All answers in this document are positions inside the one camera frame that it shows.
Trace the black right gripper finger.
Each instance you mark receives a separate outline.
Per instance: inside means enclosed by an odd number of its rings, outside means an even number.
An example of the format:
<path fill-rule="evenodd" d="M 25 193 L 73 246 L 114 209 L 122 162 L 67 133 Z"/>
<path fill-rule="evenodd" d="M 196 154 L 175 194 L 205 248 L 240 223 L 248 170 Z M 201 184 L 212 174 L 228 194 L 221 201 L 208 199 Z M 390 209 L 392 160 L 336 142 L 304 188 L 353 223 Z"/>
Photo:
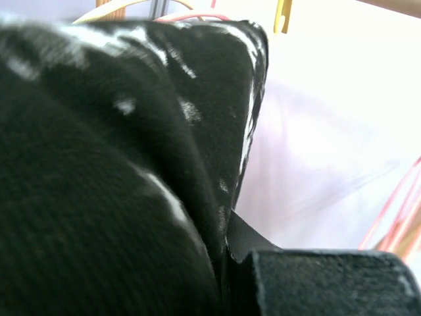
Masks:
<path fill-rule="evenodd" d="M 226 245 L 228 315 L 420 315 L 413 274 L 391 253 L 281 249 L 235 213 Z"/>

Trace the yellow hanger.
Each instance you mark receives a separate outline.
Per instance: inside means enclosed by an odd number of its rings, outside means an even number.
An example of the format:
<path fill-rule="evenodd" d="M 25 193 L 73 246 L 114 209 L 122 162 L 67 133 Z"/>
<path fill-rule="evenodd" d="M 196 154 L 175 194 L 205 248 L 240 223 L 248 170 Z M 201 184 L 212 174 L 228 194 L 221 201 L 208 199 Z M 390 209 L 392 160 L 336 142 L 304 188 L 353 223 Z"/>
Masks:
<path fill-rule="evenodd" d="M 126 7 L 138 3 L 144 3 L 144 1 L 96 1 L 95 8 L 82 15 L 80 18 L 77 18 L 73 22 L 73 24 L 102 19 L 121 20 L 126 17 Z M 276 8 L 274 11 L 274 21 L 272 27 L 273 34 L 287 33 L 289 18 L 291 14 L 291 5 L 292 1 L 277 1 Z M 153 13 L 152 19 L 155 20 L 156 18 L 159 18 L 164 15 L 166 15 L 166 13 Z"/>

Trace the black white patterned trousers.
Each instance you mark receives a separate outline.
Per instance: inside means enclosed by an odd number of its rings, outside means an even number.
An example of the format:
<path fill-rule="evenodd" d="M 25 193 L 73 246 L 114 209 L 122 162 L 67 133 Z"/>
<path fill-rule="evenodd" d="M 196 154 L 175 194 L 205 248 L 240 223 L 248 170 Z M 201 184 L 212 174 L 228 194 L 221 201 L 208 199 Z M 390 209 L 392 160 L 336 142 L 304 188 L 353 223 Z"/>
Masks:
<path fill-rule="evenodd" d="M 1 17 L 1 314 L 225 315 L 249 21 Z"/>

